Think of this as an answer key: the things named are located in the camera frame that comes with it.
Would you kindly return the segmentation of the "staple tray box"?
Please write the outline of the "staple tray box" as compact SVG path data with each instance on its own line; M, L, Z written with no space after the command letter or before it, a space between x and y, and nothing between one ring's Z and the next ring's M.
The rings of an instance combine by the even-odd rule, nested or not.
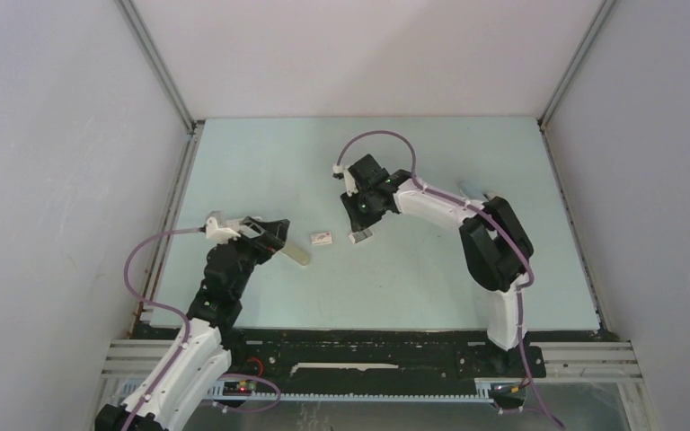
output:
M362 231L349 233L349 240L353 244L358 244L358 243L363 242L367 239L370 239L373 235L374 235L374 233L370 229L364 229Z

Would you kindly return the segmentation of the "olive green stapler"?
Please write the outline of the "olive green stapler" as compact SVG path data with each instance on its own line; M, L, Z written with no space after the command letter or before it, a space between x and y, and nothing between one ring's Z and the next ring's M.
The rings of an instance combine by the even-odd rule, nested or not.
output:
M287 242L280 251L302 267L310 264L310 254L293 242Z

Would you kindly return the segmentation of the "white staple box sleeve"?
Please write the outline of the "white staple box sleeve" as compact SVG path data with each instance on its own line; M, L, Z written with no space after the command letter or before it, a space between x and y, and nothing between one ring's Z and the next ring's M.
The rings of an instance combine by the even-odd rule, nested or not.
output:
M331 232L312 233L310 242L313 246L330 245L333 243Z

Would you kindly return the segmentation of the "light blue stapler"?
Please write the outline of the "light blue stapler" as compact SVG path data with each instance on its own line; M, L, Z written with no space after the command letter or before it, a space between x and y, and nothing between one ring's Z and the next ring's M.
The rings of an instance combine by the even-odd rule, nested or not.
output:
M470 200L481 200L481 201L486 201L487 197L483 193L483 191L478 188L477 186L473 185L469 181L459 181L458 182L458 188L459 191L468 199Z

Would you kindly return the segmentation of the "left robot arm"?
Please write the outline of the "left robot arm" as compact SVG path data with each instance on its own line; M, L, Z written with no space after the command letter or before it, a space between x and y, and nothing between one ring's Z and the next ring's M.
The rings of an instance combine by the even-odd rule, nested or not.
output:
M120 405L101 408L94 429L181 430L220 377L246 367L248 350L234 326L243 309L241 299L255 268L285 247L289 226L287 219L226 221L213 212L201 226L173 230L175 235L202 233L214 243L186 312L149 300L124 281L140 302L176 314L181 328L137 389Z

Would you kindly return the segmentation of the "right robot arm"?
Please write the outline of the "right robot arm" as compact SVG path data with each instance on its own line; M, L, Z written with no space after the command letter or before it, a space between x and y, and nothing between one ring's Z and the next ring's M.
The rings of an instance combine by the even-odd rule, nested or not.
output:
M532 282L529 260L534 247L508 201L448 194L409 171L389 173L370 154L332 170L345 184L341 202L352 242L368 238L372 226L389 212L416 216L459 234L471 277L490 294L488 367L499 375L518 369L523 362L518 344L526 334L518 292Z

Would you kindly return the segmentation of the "left aluminium frame post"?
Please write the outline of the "left aluminium frame post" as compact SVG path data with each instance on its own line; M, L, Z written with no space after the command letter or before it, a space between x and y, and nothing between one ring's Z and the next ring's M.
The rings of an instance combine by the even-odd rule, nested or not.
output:
M191 134L196 127L197 121L191 115L136 3L131 0L115 0L114 3L119 8L134 40L149 64L157 82L160 84L166 99L170 102L181 124Z

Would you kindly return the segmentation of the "aluminium frame post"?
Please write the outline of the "aluminium frame post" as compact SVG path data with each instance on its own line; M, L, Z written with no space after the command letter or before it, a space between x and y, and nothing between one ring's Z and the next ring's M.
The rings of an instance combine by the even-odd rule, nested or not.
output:
M560 108L577 74L589 57L591 50L619 4L620 1L618 0L603 0L600 2L597 11L581 37L578 46L538 119L538 125L542 132L545 132L553 121L554 115Z
M119 8L134 40L149 64L157 82L160 84L166 99L170 102L181 124L191 134L196 127L197 121L191 115L136 3L131 0L115 0L114 3Z

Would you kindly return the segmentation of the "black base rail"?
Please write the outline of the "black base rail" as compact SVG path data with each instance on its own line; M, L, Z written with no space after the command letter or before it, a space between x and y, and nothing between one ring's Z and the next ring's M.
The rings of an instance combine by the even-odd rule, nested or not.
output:
M481 330L238 330L231 374L313 397L473 397L478 384L546 376L541 348L501 353Z

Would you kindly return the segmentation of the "right aluminium frame post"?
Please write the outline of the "right aluminium frame post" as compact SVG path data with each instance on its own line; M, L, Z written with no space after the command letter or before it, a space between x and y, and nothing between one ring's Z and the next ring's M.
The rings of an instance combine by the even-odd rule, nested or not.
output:
M603 0L600 2L597 11L581 37L578 46L538 119L538 125L542 132L545 132L553 121L554 115L560 108L577 74L589 57L591 50L619 4L620 1L618 0Z

